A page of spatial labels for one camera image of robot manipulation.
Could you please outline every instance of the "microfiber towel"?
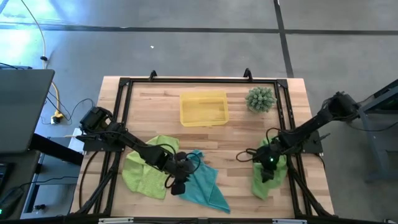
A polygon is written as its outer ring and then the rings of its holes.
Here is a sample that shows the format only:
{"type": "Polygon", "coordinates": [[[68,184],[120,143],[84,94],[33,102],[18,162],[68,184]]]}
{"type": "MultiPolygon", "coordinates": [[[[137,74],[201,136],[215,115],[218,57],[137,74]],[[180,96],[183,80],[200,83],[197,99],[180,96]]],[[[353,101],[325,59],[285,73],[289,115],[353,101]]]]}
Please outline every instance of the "microfiber towel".
{"type": "MultiPolygon", "coordinates": [[[[266,138],[261,141],[260,147],[265,145],[268,145],[268,141],[266,138]]],[[[276,164],[276,167],[277,168],[274,171],[274,179],[268,180],[263,183],[261,177],[262,165],[259,162],[253,163],[254,175],[252,180],[251,192],[255,196],[265,200],[268,197],[268,192],[270,189],[277,188],[283,183],[287,173],[286,156],[279,157],[279,162],[276,164]]]]}
{"type": "MultiPolygon", "coordinates": [[[[176,151],[180,145],[178,139],[162,135],[154,137],[146,143],[150,145],[169,144],[176,151]]],[[[172,152],[172,149],[168,146],[161,147],[172,152]]],[[[122,178],[132,192],[139,192],[157,199],[164,199],[166,196],[164,182],[166,181],[167,174],[159,172],[157,169],[146,164],[138,152],[134,151],[127,155],[122,170],[122,178]]]]}
{"type": "MultiPolygon", "coordinates": [[[[192,153],[196,154],[199,158],[204,157],[201,150],[196,149],[192,153]]],[[[188,155],[188,158],[195,167],[199,163],[197,156],[188,155]]],[[[229,205],[216,185],[217,174],[218,170],[206,165],[201,159],[200,166],[189,176],[189,181],[185,183],[185,193],[179,195],[180,198],[229,214],[231,211],[229,205]]]]}

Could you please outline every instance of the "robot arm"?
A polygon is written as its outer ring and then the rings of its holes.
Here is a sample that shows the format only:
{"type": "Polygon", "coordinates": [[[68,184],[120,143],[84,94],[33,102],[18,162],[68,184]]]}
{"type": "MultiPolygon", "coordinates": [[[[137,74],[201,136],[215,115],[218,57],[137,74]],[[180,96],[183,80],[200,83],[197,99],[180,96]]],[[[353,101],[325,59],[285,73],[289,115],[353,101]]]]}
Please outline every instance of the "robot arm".
{"type": "Polygon", "coordinates": [[[107,146],[128,146],[138,152],[146,164],[170,174],[175,179],[172,194],[183,194],[184,182],[194,171],[194,166],[186,158],[184,152],[174,153],[164,149],[161,145],[150,146],[131,134],[122,123],[113,119],[112,113],[101,107],[93,107],[80,121],[81,130],[85,135],[77,138],[83,142],[102,142],[107,146]]]}
{"type": "Polygon", "coordinates": [[[280,155],[300,153],[302,144],[311,133],[330,121],[351,121],[357,118],[358,108],[358,104],[349,95],[338,92],[325,100],[317,115],[303,125],[290,131],[280,130],[268,146],[260,147],[253,156],[253,161],[260,162],[263,166],[262,181],[274,178],[280,155]]]}

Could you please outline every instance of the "black metal frame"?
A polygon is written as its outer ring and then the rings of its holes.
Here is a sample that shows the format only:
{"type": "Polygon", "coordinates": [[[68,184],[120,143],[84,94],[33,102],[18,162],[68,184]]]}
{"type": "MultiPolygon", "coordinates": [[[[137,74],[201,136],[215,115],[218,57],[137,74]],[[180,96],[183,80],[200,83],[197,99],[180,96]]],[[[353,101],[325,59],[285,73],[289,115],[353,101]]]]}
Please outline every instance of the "black metal frame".
{"type": "MultiPolygon", "coordinates": [[[[289,87],[288,87],[286,79],[257,79],[256,80],[256,79],[253,79],[252,73],[250,72],[250,69],[248,69],[248,68],[244,71],[244,75],[243,75],[244,78],[239,78],[239,79],[230,79],[230,78],[157,78],[157,77],[158,76],[156,74],[156,71],[152,71],[149,78],[147,78],[147,77],[120,78],[118,92],[116,95],[116,101],[115,101],[114,110],[113,110],[113,115],[117,119],[120,104],[121,104],[122,92],[123,92],[124,87],[126,86],[127,87],[127,95],[126,95],[126,100],[124,103],[123,116],[122,116],[122,121],[121,121],[123,125],[126,125],[127,114],[128,114],[130,100],[131,100],[132,86],[134,83],[253,83],[253,84],[261,83],[261,84],[271,84],[274,86],[275,97],[277,99],[277,110],[278,110],[279,124],[280,124],[280,128],[285,130],[286,129],[285,118],[284,118],[284,112],[282,109],[281,97],[280,97],[280,88],[283,88],[283,92],[284,92],[284,96],[285,96],[285,100],[286,100],[286,106],[287,106],[287,113],[289,116],[290,127],[291,128],[295,127],[294,116],[293,116],[293,111],[292,111],[292,104],[290,102],[289,87]]],[[[111,158],[111,153],[112,152],[105,152],[105,157],[104,157],[104,161],[103,161],[103,166],[102,166],[99,182],[101,182],[103,180],[104,176],[106,175],[106,173],[108,171],[108,164],[109,164],[109,160],[111,158]]],[[[114,163],[116,162],[117,164],[119,164],[121,152],[115,152],[115,154],[116,155],[115,155],[114,163]]],[[[297,160],[297,165],[298,165],[298,172],[300,174],[301,179],[305,183],[305,174],[304,174],[304,168],[303,168],[301,156],[296,155],[296,160],[297,160]]],[[[117,175],[114,175],[111,179],[108,199],[106,202],[106,208],[103,212],[104,214],[107,214],[107,215],[111,214],[114,190],[115,190],[115,186],[116,186],[116,179],[117,179],[117,175]]],[[[295,188],[295,181],[294,181],[294,178],[292,177],[291,172],[289,172],[289,184],[290,184],[290,193],[292,194],[292,203],[293,203],[294,214],[302,215],[302,212],[299,207],[297,190],[295,188]]],[[[95,207],[93,210],[94,213],[100,212],[102,194],[103,193],[100,194],[99,198],[95,202],[95,207]]],[[[305,199],[305,214],[311,215],[312,213],[311,213],[310,204],[306,197],[304,197],[304,199],[305,199]]]]}
{"type": "MultiPolygon", "coordinates": [[[[117,119],[118,113],[119,113],[119,108],[120,108],[120,103],[121,103],[121,95],[123,92],[123,88],[127,86],[127,95],[126,95],[126,100],[125,100],[125,105],[123,108],[123,116],[122,116],[122,124],[125,126],[126,121],[127,121],[127,115],[129,111],[129,106],[130,106],[130,100],[131,100],[131,93],[132,93],[132,86],[134,82],[139,82],[139,83],[253,83],[253,84],[273,84],[274,90],[275,90],[275,97],[277,98],[277,110],[278,110],[278,116],[279,116],[279,124],[281,129],[286,129],[285,125],[285,118],[284,118],[284,112],[282,109],[282,102],[280,98],[280,88],[283,89],[285,100],[286,100],[286,107],[287,107],[287,114],[289,117],[289,124],[290,128],[295,127],[295,122],[294,122],[294,115],[293,115],[293,110],[292,110],[292,104],[290,102],[290,95],[289,95],[289,87],[287,84],[286,79],[253,79],[252,74],[250,70],[247,68],[244,73],[244,78],[156,78],[157,74],[155,71],[152,71],[151,75],[149,78],[142,77],[142,78],[120,78],[119,79],[119,86],[118,86],[118,92],[116,95],[116,101],[114,105],[114,111],[113,115],[117,119]]],[[[104,157],[104,162],[103,162],[103,167],[101,171],[101,179],[106,179],[109,177],[110,178],[110,188],[109,188],[109,193],[108,193],[108,198],[106,201],[106,206],[103,211],[103,213],[100,213],[100,207],[101,207],[101,199],[102,199],[102,190],[98,191],[96,190],[95,194],[99,194],[99,197],[97,201],[91,201],[95,203],[95,207],[93,210],[93,214],[87,214],[85,213],[74,213],[70,214],[67,216],[62,216],[62,217],[50,217],[50,218],[35,218],[35,219],[25,219],[25,220],[13,220],[10,221],[8,220],[8,223],[98,223],[100,218],[111,218],[111,210],[112,210],[112,205],[113,205],[113,197],[114,197],[114,191],[116,187],[116,179],[117,179],[117,172],[111,172],[113,173],[112,176],[109,176],[108,171],[108,164],[109,160],[111,158],[111,153],[115,153],[114,161],[111,166],[116,168],[119,167],[119,162],[121,159],[121,153],[122,152],[111,152],[107,151],[104,157]]],[[[291,163],[291,155],[287,155],[287,160],[288,160],[288,167],[292,167],[291,163]]],[[[321,212],[320,216],[313,216],[311,213],[311,205],[310,205],[310,200],[312,203],[314,201],[316,202],[315,197],[312,195],[311,191],[306,187],[305,183],[305,175],[304,175],[304,168],[303,168],[303,163],[302,163],[302,158],[300,154],[295,155],[296,160],[297,160],[297,167],[298,167],[298,172],[294,169],[288,168],[288,175],[289,175],[289,184],[290,184],[290,193],[292,195],[292,205],[293,205],[293,210],[294,210],[294,219],[297,223],[321,223],[321,224],[332,224],[332,223],[367,223],[367,224],[373,224],[373,223],[378,223],[378,222],[370,222],[370,221],[362,221],[362,220],[350,220],[350,219],[345,219],[345,218],[338,218],[335,216],[331,216],[329,214],[325,214],[325,212],[321,212]],[[297,190],[295,187],[296,182],[300,186],[300,188],[303,191],[303,197],[304,197],[304,202],[305,202],[305,215],[301,212],[300,207],[299,207],[299,200],[297,197],[297,190]]],[[[294,220],[284,220],[284,219],[278,219],[278,218],[192,218],[192,217],[187,217],[187,218],[168,218],[168,217],[127,217],[125,218],[125,221],[128,222],[142,222],[142,223],[197,223],[197,224],[209,224],[209,223],[292,223],[294,220]]]]}

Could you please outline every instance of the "black mount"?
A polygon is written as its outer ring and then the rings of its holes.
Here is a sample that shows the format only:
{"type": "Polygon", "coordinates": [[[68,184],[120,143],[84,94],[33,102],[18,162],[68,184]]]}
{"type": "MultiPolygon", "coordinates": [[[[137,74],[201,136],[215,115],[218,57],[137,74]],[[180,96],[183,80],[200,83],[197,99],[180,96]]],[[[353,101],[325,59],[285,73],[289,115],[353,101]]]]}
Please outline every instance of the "black mount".
{"type": "Polygon", "coordinates": [[[152,82],[153,79],[154,79],[154,77],[156,77],[156,76],[157,76],[156,71],[153,70],[153,71],[150,73],[150,75],[149,75],[149,81],[152,82]]]}
{"type": "Polygon", "coordinates": [[[249,82],[253,82],[253,76],[251,75],[250,69],[246,68],[243,74],[244,78],[248,78],[249,82]]]}

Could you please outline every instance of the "yellow plastic bin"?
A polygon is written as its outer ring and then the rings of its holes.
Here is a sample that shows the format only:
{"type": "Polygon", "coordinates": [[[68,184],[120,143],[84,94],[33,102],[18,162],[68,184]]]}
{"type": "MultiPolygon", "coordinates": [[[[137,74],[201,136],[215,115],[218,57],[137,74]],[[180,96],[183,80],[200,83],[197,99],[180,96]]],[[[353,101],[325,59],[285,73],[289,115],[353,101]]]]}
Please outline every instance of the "yellow plastic bin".
{"type": "Polygon", "coordinates": [[[228,120],[225,91],[186,92],[180,95],[180,121],[185,127],[222,125],[228,120]]]}

